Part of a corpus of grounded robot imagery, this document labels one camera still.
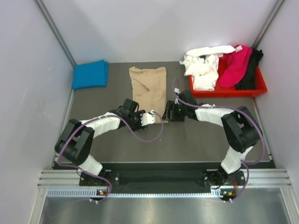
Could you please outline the beige t shirt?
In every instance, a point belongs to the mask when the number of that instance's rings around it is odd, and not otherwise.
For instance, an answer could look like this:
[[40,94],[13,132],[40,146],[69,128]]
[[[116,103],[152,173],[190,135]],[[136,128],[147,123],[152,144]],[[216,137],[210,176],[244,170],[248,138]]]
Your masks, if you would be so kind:
[[154,110],[163,116],[167,102],[167,72],[165,67],[157,69],[129,68],[133,100],[140,110]]

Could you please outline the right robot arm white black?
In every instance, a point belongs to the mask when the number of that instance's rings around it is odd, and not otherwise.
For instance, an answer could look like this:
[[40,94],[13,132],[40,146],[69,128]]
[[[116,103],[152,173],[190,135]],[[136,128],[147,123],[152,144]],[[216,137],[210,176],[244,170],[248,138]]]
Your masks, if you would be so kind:
[[175,89],[175,95],[174,101],[166,102],[166,120],[183,122],[189,118],[223,127],[228,151],[216,171],[204,173],[204,182],[214,189],[230,184],[242,166],[251,164],[246,161],[246,156],[263,137],[259,125],[245,106],[231,108],[198,104],[190,91],[180,92],[179,89]]

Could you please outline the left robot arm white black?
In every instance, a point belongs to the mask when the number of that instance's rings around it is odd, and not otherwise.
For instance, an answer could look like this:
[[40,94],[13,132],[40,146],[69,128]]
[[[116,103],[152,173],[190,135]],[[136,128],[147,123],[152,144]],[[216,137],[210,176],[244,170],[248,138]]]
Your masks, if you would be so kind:
[[71,167],[81,170],[81,186],[103,185],[108,175],[103,165],[90,154],[93,139],[125,126],[132,132],[143,130],[155,121],[153,113],[140,110],[139,104],[131,99],[126,99],[117,109],[98,117],[89,120],[71,119],[54,146],[58,154],[57,163],[65,158]]

